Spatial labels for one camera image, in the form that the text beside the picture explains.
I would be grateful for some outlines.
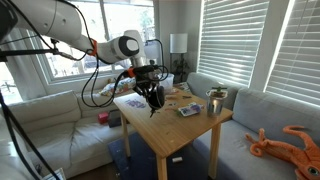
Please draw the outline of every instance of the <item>table leg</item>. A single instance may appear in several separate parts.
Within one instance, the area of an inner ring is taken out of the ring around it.
[[[130,157],[131,152],[130,152],[129,138],[128,138],[127,118],[122,113],[121,113],[121,124],[122,124],[124,148],[125,148],[127,157]]]
[[[210,163],[209,177],[215,179],[217,176],[218,151],[220,142],[221,123],[212,128],[211,147],[210,147]]]
[[[158,180],[167,180],[167,160],[157,155]]]

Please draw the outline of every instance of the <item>pillow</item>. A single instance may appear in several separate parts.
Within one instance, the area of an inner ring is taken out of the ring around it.
[[[129,91],[132,89],[136,84],[136,80],[134,78],[125,78],[119,81],[117,89],[116,89],[116,94],[120,94],[126,91]],[[103,96],[112,96],[113,91],[114,91],[114,85],[115,83],[109,83],[107,84],[102,91],[100,91],[100,94]]]

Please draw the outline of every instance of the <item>blue rug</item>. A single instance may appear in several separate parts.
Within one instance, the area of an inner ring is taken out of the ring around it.
[[[127,158],[123,139],[108,144],[122,180],[157,180],[155,153],[138,133],[129,136],[131,157]],[[182,157],[183,161],[173,163],[172,158]],[[189,144],[167,158],[169,180],[206,180],[208,163],[202,155]]]

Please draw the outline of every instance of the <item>floor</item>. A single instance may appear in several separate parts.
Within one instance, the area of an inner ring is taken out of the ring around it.
[[[109,163],[97,169],[72,177],[68,180],[120,180],[120,178],[116,177],[116,173],[117,171],[114,163]]]

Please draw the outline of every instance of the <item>window blinds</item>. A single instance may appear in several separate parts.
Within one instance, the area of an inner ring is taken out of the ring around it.
[[[206,0],[198,72],[248,86],[268,0]]]
[[[320,0],[296,0],[266,92],[320,105]]]

